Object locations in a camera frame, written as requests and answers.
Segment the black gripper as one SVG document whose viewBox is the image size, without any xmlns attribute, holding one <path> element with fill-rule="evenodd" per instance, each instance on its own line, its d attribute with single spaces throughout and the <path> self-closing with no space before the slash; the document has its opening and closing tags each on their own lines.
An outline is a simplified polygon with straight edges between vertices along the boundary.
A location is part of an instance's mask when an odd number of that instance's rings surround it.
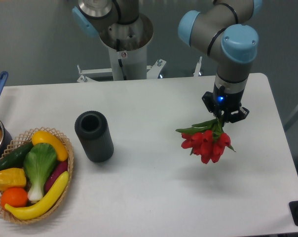
<svg viewBox="0 0 298 237">
<path fill-rule="evenodd" d="M 213 92 L 205 92 L 202 96 L 208 112 L 217 118 L 228 118 L 228 122 L 235 123 L 244 120 L 249 110 L 242 107 L 241 99 L 244 90 L 237 93 L 228 93 L 227 87 L 214 85 Z"/>
</svg>

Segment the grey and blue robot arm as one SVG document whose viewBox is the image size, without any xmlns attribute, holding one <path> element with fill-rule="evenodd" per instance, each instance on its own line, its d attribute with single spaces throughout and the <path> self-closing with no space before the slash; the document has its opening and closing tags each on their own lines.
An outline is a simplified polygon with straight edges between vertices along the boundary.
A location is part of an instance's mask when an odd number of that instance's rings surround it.
<svg viewBox="0 0 298 237">
<path fill-rule="evenodd" d="M 260 0 L 215 0 L 203 14 L 187 12 L 178 26 L 179 38 L 218 64 L 214 89 L 203 102 L 224 122 L 238 122 L 249 111 L 241 104 L 258 51 L 259 36 L 245 23 L 260 10 Z M 79 27 L 108 48 L 114 80 L 147 79 L 147 45 L 153 25 L 139 11 L 137 0 L 80 0 L 72 9 Z"/>
</svg>

